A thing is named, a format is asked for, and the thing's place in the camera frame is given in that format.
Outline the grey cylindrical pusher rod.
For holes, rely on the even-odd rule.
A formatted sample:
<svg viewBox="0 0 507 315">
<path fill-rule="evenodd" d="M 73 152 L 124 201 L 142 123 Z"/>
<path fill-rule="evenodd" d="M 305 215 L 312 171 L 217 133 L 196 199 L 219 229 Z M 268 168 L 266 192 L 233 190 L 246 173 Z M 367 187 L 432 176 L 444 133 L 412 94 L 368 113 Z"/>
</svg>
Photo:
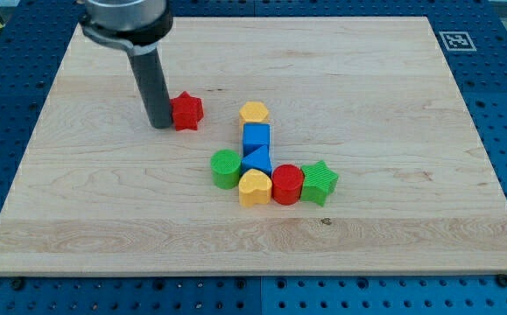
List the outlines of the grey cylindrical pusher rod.
<svg viewBox="0 0 507 315">
<path fill-rule="evenodd" d="M 158 48 L 129 57 L 138 91 L 144 104 L 150 125 L 155 129 L 166 129 L 173 125 L 172 106 Z"/>
</svg>

